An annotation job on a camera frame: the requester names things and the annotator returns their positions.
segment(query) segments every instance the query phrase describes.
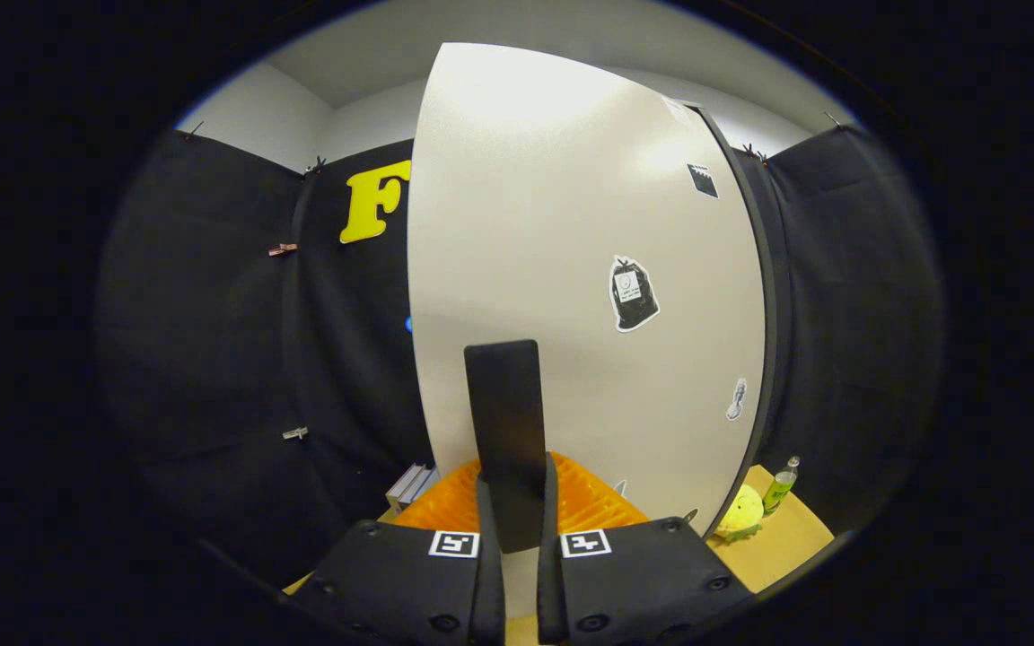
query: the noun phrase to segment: sticker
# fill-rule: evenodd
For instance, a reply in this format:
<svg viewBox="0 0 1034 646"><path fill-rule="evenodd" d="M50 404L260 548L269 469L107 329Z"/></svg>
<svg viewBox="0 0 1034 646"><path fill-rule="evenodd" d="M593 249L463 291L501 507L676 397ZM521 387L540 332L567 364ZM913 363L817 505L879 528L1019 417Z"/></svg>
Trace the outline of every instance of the sticker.
<svg viewBox="0 0 1034 646"><path fill-rule="evenodd" d="M689 174L693 176L693 186L705 195L712 195L721 199L721 195L718 195L718 187L712 183L712 176L709 175L709 168L695 163L687 165L689 165Z"/></svg>
<svg viewBox="0 0 1034 646"><path fill-rule="evenodd" d="M648 271L639 262L628 256L612 256L609 300L612 302L612 314L618 332L636 330L661 311L657 294L649 282Z"/></svg>
<svg viewBox="0 0 1034 646"><path fill-rule="evenodd" d="M664 100L664 104L669 107L669 112L672 113L673 119L685 123L686 126L693 126L692 122L689 121L689 114L686 113L683 105L680 105L680 103L672 101L672 99L669 98Z"/></svg>
<svg viewBox="0 0 1034 646"><path fill-rule="evenodd" d="M611 554L609 540L604 530L575 531L561 534L561 558L578 559L580 556Z"/></svg>
<svg viewBox="0 0 1034 646"><path fill-rule="evenodd" d="M449 559L477 559L481 534L467 531L433 532L430 556L448 556Z"/></svg>
<svg viewBox="0 0 1034 646"><path fill-rule="evenodd" d="M731 402L729 410L726 410L725 412L725 417L730 422L735 420L735 418L739 418L739 413L743 410L744 391L747 389L748 381L744 380L744 377L736 379L736 390L733 392L733 402Z"/></svg>

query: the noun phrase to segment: white curved board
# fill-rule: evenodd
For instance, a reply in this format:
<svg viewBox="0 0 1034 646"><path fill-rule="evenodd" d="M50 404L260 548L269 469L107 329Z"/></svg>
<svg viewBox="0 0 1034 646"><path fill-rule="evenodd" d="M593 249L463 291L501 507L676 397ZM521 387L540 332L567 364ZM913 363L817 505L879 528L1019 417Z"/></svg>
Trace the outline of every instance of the white curved board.
<svg viewBox="0 0 1034 646"><path fill-rule="evenodd" d="M627 481L651 519L698 507L692 524L705 531L750 444L765 320L750 215L700 116L566 58L444 44L414 142L407 226L438 469L477 457L463 348L530 338L546 447L609 486ZM643 273L615 286L615 257ZM641 305L641 282L657 312L620 330L616 302ZM641 311L628 327L651 309Z"/></svg>

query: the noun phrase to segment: plastic bottle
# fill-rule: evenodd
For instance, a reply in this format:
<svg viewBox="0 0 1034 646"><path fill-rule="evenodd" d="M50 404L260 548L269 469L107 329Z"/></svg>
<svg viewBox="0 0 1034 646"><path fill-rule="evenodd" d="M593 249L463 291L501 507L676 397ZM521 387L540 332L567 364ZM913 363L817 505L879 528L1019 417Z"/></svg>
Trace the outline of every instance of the plastic bottle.
<svg viewBox="0 0 1034 646"><path fill-rule="evenodd" d="M772 479L768 491L764 493L764 516L771 516L777 506L780 506L781 500L788 495L788 490L791 490L792 484L796 482L796 465L799 463L800 458L793 455L788 459L788 466L781 469L777 478Z"/></svg>

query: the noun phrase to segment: white wall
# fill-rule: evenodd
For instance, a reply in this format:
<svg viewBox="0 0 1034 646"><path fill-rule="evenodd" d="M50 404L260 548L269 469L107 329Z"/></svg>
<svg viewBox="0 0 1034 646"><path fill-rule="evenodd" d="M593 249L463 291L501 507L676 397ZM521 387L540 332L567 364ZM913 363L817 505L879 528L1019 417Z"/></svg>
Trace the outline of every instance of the white wall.
<svg viewBox="0 0 1034 646"><path fill-rule="evenodd" d="M731 147L752 144L772 156L812 136L812 132L742 98L681 79L624 68L604 68L670 98L704 105ZM316 140L315 154L329 160L368 151L385 144L410 140L418 130L426 79L392 87L337 107Z"/></svg>
<svg viewBox="0 0 1034 646"><path fill-rule="evenodd" d="M268 63L249 66L176 124L303 173L315 162L313 144L327 130L331 107Z"/></svg>
<svg viewBox="0 0 1034 646"><path fill-rule="evenodd" d="M337 107L316 136L316 155L339 160L370 148L413 140L418 133L426 79Z"/></svg>

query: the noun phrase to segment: wooden table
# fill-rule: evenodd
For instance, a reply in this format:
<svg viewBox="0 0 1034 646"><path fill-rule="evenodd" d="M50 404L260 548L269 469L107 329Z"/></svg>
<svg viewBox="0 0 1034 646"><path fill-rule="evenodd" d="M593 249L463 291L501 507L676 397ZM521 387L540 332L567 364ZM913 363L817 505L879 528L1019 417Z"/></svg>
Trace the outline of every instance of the wooden table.
<svg viewBox="0 0 1034 646"><path fill-rule="evenodd" d="M772 474L763 466L754 465L748 470L744 483L763 495L772 483ZM377 520L390 522L394 516L397 515L390 510ZM762 530L731 545L716 535L707 540L709 548L754 594L812 559L833 539L828 527L792 492L781 500L776 514L761 520L760 524ZM286 593L292 594L303 581L304 578L291 585ZM506 620L506 643L509 646L537 646L537 616Z"/></svg>

